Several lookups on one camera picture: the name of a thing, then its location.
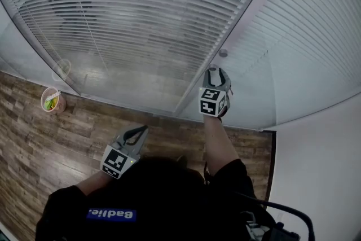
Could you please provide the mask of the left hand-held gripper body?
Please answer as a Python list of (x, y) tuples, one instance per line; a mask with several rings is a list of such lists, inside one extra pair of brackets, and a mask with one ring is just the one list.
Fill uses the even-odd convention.
[(100, 170), (115, 179), (120, 179), (139, 160), (140, 150), (133, 150), (128, 145), (120, 146), (114, 140), (112, 144), (107, 145), (105, 148)]

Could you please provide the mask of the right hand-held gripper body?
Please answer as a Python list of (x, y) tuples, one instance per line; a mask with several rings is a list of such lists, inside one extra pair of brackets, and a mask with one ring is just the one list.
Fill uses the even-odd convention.
[(199, 88), (199, 112), (221, 119), (230, 109), (231, 85), (214, 86), (203, 84)]

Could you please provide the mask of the person's left forearm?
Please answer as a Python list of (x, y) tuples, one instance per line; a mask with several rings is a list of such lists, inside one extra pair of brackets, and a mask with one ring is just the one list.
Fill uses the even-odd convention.
[(100, 170), (91, 177), (76, 184), (76, 187), (78, 187), (86, 196), (88, 196), (92, 192), (105, 187), (111, 181), (113, 181), (113, 177)]

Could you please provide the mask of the person's right forearm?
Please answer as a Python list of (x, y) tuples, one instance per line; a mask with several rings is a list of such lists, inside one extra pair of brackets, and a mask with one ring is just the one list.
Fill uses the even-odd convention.
[(204, 115), (205, 153), (211, 176), (239, 158), (222, 122), (216, 117)]

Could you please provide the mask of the person's black shirt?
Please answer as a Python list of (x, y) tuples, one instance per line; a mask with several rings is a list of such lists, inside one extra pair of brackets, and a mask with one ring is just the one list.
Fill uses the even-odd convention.
[(85, 195), (71, 186), (52, 193), (36, 241), (248, 241), (246, 222), (272, 227), (253, 202), (253, 184), (236, 159), (205, 184), (178, 162), (148, 157), (119, 179)]

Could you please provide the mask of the paper cup with green contents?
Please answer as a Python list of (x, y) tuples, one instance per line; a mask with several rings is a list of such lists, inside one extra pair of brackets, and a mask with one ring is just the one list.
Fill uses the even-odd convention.
[(66, 108), (66, 100), (63, 93), (48, 87), (41, 96), (41, 108), (47, 113), (62, 113)]

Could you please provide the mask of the black baseboard strip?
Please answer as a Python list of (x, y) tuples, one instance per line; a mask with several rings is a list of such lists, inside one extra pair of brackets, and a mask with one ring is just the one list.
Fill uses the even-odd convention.
[(267, 190), (265, 195), (265, 201), (269, 201), (271, 186), (274, 176), (274, 168), (275, 168), (277, 132), (270, 130), (266, 130), (266, 132), (271, 133), (271, 160), (270, 160), (270, 170), (268, 175)]

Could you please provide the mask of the grey window frame post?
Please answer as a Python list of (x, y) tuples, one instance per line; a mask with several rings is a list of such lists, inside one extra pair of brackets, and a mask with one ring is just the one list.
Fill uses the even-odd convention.
[(232, 25), (230, 31), (222, 38), (220, 43), (216, 46), (215, 50), (205, 60), (200, 67), (196, 76), (192, 80), (190, 86), (183, 94), (181, 100), (177, 104), (172, 116), (178, 117), (185, 108), (191, 103), (194, 93), (193, 88), (197, 87), (203, 78), (203, 74), (210, 66), (219, 66), (222, 64), (224, 57), (219, 55), (221, 50), (226, 50), (228, 54), (231, 53), (232, 47), (235, 44), (237, 38), (242, 35), (243, 31), (249, 26), (258, 11), (262, 8), (267, 0), (250, 0), (246, 7), (242, 10), (241, 14), (237, 18), (237, 21)]

